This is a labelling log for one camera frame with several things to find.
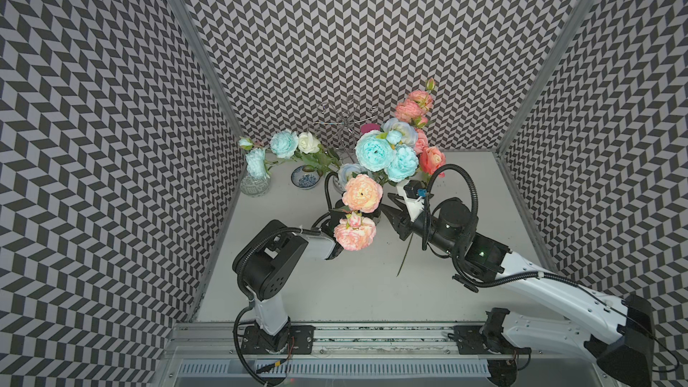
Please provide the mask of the teal and white flower spray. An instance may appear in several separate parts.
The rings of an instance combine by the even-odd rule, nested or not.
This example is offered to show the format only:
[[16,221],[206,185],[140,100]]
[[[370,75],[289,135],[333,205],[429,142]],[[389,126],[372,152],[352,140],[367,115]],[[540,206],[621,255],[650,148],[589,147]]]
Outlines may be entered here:
[[245,151],[247,174],[254,179],[269,177],[273,166],[287,161],[300,161],[321,174],[335,171],[342,165],[337,152],[326,147],[312,132],[283,130],[274,134],[267,145],[242,136],[238,146]]

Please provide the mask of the pink ranunculus spray stem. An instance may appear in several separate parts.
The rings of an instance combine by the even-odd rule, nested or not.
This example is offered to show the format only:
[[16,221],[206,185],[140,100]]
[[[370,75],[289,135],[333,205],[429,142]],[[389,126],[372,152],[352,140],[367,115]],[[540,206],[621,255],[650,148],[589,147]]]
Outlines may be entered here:
[[415,129],[423,129],[429,122],[429,114],[435,105],[436,81],[430,78],[422,90],[412,91],[394,110],[394,117]]

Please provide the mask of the clear glass vase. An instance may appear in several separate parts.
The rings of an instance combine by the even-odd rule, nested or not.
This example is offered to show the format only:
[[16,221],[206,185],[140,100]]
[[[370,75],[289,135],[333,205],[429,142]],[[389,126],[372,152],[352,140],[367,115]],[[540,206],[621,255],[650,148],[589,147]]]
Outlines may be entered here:
[[372,222],[374,222],[374,224],[378,225],[381,221],[382,216],[383,216],[382,205],[379,204],[374,211],[362,212],[361,215],[364,218],[368,218],[368,219],[372,220]]

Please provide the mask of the peach pink peony stem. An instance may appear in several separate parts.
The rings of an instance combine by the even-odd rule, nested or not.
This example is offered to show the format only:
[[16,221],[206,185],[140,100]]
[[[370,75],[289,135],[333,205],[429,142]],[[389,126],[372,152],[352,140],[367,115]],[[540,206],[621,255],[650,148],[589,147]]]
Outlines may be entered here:
[[374,242],[376,224],[366,214],[378,209],[382,197],[383,188],[368,175],[358,175],[347,182],[342,196],[346,214],[333,229],[334,239],[344,250],[363,250]]

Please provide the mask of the pink rose stem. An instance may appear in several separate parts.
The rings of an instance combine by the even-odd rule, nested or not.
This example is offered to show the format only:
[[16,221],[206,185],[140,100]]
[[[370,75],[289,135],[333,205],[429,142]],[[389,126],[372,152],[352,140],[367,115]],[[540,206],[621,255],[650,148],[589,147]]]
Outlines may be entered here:
[[430,144],[424,130],[414,130],[410,134],[404,135],[401,141],[413,147],[419,156],[419,170],[415,175],[420,174],[420,181],[424,184],[429,181],[433,173],[446,164],[445,154],[439,148]]

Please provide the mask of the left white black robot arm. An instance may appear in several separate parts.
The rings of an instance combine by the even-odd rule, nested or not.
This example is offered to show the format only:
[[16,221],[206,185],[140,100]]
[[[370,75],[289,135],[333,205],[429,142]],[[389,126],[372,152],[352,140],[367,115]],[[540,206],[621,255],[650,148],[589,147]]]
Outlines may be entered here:
[[236,335],[240,351],[249,355],[311,352],[315,328],[292,324],[281,290],[300,261],[330,261],[344,251],[334,239],[335,227],[346,218],[344,208],[342,201],[336,202],[314,221],[311,233],[272,220],[235,258],[232,270],[254,314],[243,333]]

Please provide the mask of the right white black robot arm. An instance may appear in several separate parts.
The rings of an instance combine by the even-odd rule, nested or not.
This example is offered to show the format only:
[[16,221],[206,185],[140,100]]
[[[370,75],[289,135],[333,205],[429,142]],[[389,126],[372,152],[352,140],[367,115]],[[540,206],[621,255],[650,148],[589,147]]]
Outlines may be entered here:
[[422,249],[449,261],[453,280],[473,293],[504,288],[562,317],[530,319],[495,307],[479,330],[488,351],[553,351],[589,361],[627,386],[650,386],[656,374],[682,367],[676,352],[673,367],[656,367],[655,350],[668,347],[655,333],[648,299],[585,287],[478,233],[478,189],[464,168],[448,164],[427,182],[405,179],[395,187],[381,209],[400,239],[418,236]]

